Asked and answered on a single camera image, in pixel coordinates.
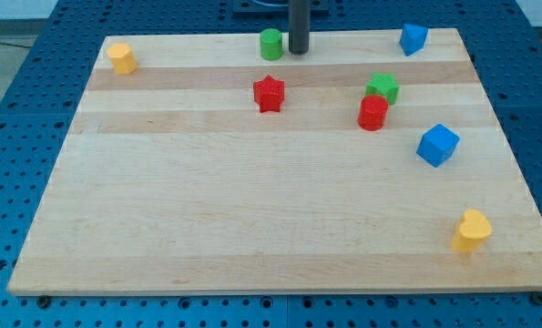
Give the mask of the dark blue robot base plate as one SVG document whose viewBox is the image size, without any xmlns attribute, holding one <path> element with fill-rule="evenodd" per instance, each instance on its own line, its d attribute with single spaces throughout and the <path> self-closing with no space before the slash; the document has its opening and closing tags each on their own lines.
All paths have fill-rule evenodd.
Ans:
<svg viewBox="0 0 542 328">
<path fill-rule="evenodd" d="M 254 14 L 287 14 L 290 7 L 289 0 L 228 0 L 234 15 Z M 310 0 L 310 9 L 313 15 L 329 13 L 330 0 Z"/>
</svg>

